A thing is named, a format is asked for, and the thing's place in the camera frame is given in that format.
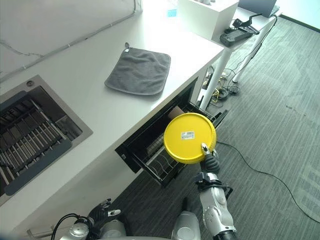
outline dish rack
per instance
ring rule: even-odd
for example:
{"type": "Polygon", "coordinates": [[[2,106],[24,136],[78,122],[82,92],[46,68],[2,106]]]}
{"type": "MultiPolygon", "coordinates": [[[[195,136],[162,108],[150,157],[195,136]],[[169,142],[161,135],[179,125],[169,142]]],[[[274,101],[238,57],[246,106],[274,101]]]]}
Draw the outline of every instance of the dish rack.
{"type": "Polygon", "coordinates": [[[185,164],[175,161],[164,146],[164,132],[171,121],[168,114],[172,109],[178,106],[185,113],[202,114],[215,127],[228,113],[224,111],[212,116],[190,102],[195,82],[196,80],[115,149],[133,172],[137,173],[142,168],[164,187],[185,167],[185,164]]]}
{"type": "Polygon", "coordinates": [[[1,195],[11,196],[16,193],[56,159],[79,144],[79,137],[83,141],[92,134],[83,122],[76,124],[70,118],[74,113],[63,106],[69,111],[67,114],[43,87],[49,89],[36,76],[6,94],[6,100],[0,105],[1,195]]]}

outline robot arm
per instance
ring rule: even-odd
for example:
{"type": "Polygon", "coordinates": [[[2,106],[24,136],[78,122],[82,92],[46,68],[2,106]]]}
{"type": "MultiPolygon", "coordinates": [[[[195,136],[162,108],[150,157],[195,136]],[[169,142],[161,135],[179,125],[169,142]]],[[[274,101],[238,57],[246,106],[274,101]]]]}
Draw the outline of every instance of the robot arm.
{"type": "Polygon", "coordinates": [[[204,164],[201,165],[202,172],[196,176],[195,180],[200,192],[203,223],[213,236],[213,240],[237,240],[237,230],[227,208],[224,191],[227,186],[223,185],[216,175],[220,170],[219,162],[215,159],[217,157],[211,155],[204,143],[201,148],[205,156],[204,164]]]}

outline white table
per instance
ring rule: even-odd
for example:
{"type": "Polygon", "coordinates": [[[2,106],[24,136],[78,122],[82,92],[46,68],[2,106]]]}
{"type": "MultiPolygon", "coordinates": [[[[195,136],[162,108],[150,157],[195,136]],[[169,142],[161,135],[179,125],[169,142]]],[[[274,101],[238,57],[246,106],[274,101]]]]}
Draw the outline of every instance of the white table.
{"type": "MultiPolygon", "coordinates": [[[[243,22],[246,22],[247,20],[249,20],[249,17],[252,15],[255,15],[256,13],[248,11],[246,9],[243,9],[241,7],[237,7],[235,14],[233,16],[233,19],[240,19],[243,22]]],[[[281,11],[278,10],[275,15],[279,16],[281,14],[281,11]]],[[[273,24],[275,23],[276,18],[274,16],[271,16],[270,18],[264,17],[264,16],[256,16],[252,18],[252,26],[257,29],[258,31],[260,31],[259,35],[256,37],[254,44],[252,45],[250,51],[249,51],[249,55],[245,58],[245,60],[242,62],[241,66],[239,67],[239,69],[241,70],[241,72],[239,72],[233,79],[232,81],[234,83],[237,83],[239,78],[241,77],[241,74],[243,73],[244,69],[247,66],[247,63],[250,61],[251,57],[254,56],[254,54],[257,52],[257,50],[259,49],[258,45],[260,44],[261,40],[265,37],[265,35],[268,33],[268,31],[270,30],[270,28],[273,26],[273,24]]],[[[246,41],[249,40],[249,38],[243,39],[239,42],[237,42],[236,44],[230,46],[230,47],[226,47],[222,44],[222,42],[220,41],[220,36],[217,35],[215,38],[212,39],[215,43],[221,45],[224,47],[222,56],[219,60],[219,63],[217,65],[217,67],[214,70],[213,76],[211,78],[211,81],[207,87],[206,91],[201,91],[201,95],[203,95],[203,100],[201,102],[200,107],[202,109],[206,109],[213,92],[215,91],[218,81],[220,79],[220,76],[222,75],[224,69],[226,68],[226,65],[230,59],[231,54],[236,51],[238,48],[240,48],[246,41]]]]}
{"type": "Polygon", "coordinates": [[[141,15],[1,83],[3,94],[39,74],[93,134],[0,206],[0,233],[50,231],[67,213],[87,215],[104,199],[114,200],[138,175],[115,148],[198,77],[196,100],[208,66],[223,47],[177,29],[174,18],[167,18],[165,1],[144,0],[143,8],[141,15]],[[125,42],[171,56],[163,92],[138,96],[105,87],[125,42]]]}

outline open dishwasher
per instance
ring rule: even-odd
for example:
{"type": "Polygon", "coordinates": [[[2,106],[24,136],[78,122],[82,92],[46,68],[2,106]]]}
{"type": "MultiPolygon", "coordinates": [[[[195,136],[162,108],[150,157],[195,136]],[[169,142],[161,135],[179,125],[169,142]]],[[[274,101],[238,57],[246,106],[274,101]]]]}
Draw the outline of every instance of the open dishwasher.
{"type": "Polygon", "coordinates": [[[204,115],[214,127],[217,127],[227,115],[228,111],[225,110],[212,116],[190,102],[196,81],[197,79],[115,149],[134,173],[142,168],[165,187],[185,167],[185,164],[175,161],[164,146],[164,132],[171,121],[168,115],[175,107],[179,107],[185,113],[204,115]]]}

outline dishwasher rack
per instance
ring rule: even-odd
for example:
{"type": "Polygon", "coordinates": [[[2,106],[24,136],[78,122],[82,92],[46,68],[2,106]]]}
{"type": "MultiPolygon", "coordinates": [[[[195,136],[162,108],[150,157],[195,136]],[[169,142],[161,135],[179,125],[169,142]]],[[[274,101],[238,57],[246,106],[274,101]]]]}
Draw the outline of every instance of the dishwasher rack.
{"type": "Polygon", "coordinates": [[[71,140],[26,93],[14,96],[1,106],[0,175],[7,195],[12,195],[26,181],[42,171],[71,140]]]}
{"type": "Polygon", "coordinates": [[[144,169],[160,185],[166,186],[186,166],[175,161],[165,150],[164,132],[170,123],[169,113],[179,107],[185,113],[198,113],[207,117],[217,127],[228,111],[215,116],[190,102],[195,82],[187,86],[172,101],[157,112],[140,129],[123,142],[115,151],[137,173],[144,169]]]}

